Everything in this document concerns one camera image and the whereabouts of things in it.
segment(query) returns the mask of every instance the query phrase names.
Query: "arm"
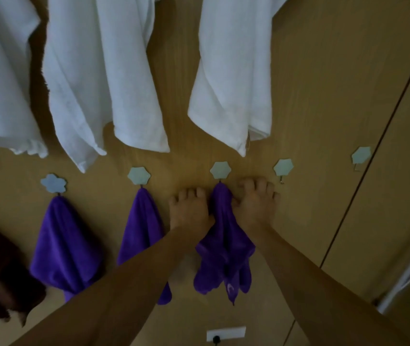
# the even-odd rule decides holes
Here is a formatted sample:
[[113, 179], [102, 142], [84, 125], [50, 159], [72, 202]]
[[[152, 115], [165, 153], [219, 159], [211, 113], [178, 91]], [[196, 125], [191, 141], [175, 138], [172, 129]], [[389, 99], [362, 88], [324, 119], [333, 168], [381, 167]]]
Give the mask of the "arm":
[[261, 251], [282, 294], [313, 345], [410, 345], [369, 303], [336, 282], [271, 227], [280, 195], [265, 179], [243, 182], [234, 203], [240, 227]]
[[214, 223], [205, 191], [170, 199], [170, 232], [49, 315], [12, 346], [131, 344], [168, 277]]

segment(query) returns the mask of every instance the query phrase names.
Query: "purple fabric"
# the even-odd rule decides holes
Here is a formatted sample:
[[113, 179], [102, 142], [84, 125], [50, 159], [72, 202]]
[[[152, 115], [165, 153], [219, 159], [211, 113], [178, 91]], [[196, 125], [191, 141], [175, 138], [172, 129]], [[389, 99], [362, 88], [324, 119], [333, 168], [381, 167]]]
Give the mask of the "purple fabric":
[[207, 294], [224, 281], [228, 298], [234, 304], [239, 289], [244, 293], [250, 290], [249, 258], [255, 252], [255, 245], [237, 225], [231, 201], [229, 188], [218, 183], [210, 199], [210, 213], [216, 222], [196, 246], [202, 263], [194, 278], [194, 288]]
[[[162, 238], [163, 225], [157, 206], [149, 192], [140, 188], [128, 216], [117, 264], [121, 265]], [[171, 291], [167, 283], [157, 303], [164, 305], [170, 301]]]
[[30, 273], [64, 291], [68, 302], [99, 278], [103, 250], [66, 198], [54, 197], [37, 240]]

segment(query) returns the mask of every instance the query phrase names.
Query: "white towel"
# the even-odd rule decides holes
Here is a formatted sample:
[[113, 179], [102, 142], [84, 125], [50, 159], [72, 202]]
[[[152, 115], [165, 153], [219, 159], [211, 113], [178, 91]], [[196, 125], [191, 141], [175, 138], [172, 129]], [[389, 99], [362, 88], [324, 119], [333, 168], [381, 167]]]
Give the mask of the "white towel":
[[155, 0], [49, 0], [43, 74], [58, 139], [81, 172], [105, 155], [114, 121], [126, 145], [169, 152], [145, 49]]
[[271, 134], [272, 17], [286, 0], [203, 0], [199, 69], [188, 116], [246, 155]]
[[29, 107], [29, 36], [40, 19], [29, 0], [0, 0], [0, 147], [48, 155]]

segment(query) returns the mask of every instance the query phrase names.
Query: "white hexagonal plate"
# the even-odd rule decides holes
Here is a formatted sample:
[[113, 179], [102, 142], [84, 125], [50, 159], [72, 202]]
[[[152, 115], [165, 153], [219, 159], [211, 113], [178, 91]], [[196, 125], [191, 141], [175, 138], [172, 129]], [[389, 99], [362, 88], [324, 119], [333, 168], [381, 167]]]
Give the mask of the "white hexagonal plate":
[[354, 154], [352, 154], [352, 163], [353, 164], [363, 164], [371, 157], [371, 148], [370, 147], [359, 147]]
[[286, 176], [292, 168], [294, 168], [294, 165], [291, 159], [280, 159], [276, 166], [274, 166], [274, 171], [277, 176]]
[[231, 170], [227, 161], [217, 161], [210, 169], [210, 172], [215, 179], [226, 179]]
[[47, 177], [41, 179], [40, 183], [45, 186], [50, 193], [64, 193], [66, 191], [66, 180], [60, 179], [52, 173], [49, 173]]
[[128, 174], [128, 178], [135, 185], [146, 185], [147, 181], [151, 178], [151, 174], [148, 173], [144, 167], [132, 167]]

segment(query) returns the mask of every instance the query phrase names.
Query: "wooden door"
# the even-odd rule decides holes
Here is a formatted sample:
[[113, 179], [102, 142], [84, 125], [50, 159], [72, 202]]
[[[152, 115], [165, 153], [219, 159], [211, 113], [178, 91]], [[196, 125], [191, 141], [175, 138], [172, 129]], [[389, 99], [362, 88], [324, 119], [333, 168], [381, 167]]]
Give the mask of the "wooden door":
[[[0, 149], [0, 230], [29, 257], [52, 197], [40, 185], [47, 173], [68, 180], [65, 196], [103, 240], [112, 269], [138, 189], [127, 179], [131, 167], [145, 166], [152, 174], [146, 188], [168, 223], [167, 198], [182, 187], [211, 190], [215, 161], [229, 162], [233, 170], [225, 183], [238, 195], [237, 179], [263, 175], [277, 182], [272, 167], [279, 158], [292, 158], [293, 171], [284, 185], [277, 184], [283, 201], [275, 226], [320, 264], [362, 177], [353, 171], [351, 153], [358, 146], [375, 149], [410, 76], [410, 0], [289, 0], [273, 23], [272, 136], [251, 143], [246, 158], [187, 118], [199, 63], [201, 1], [160, 1], [147, 49], [171, 153], [127, 147], [109, 126], [108, 155], [86, 174], [54, 136], [40, 75], [44, 26], [34, 35], [32, 106], [50, 155], [40, 160]], [[241, 325], [247, 336], [240, 345], [283, 342], [293, 316], [258, 252], [251, 259], [251, 290], [235, 306], [223, 287], [207, 296], [194, 291], [198, 265], [195, 253], [184, 259], [169, 280], [173, 301], [154, 309], [134, 345], [200, 345], [208, 329]], [[0, 346], [62, 303], [60, 292], [52, 291], [25, 329], [16, 321], [0, 322]]]
[[[323, 270], [368, 301], [409, 263], [410, 84], [328, 253]], [[290, 346], [308, 345], [295, 325]]]

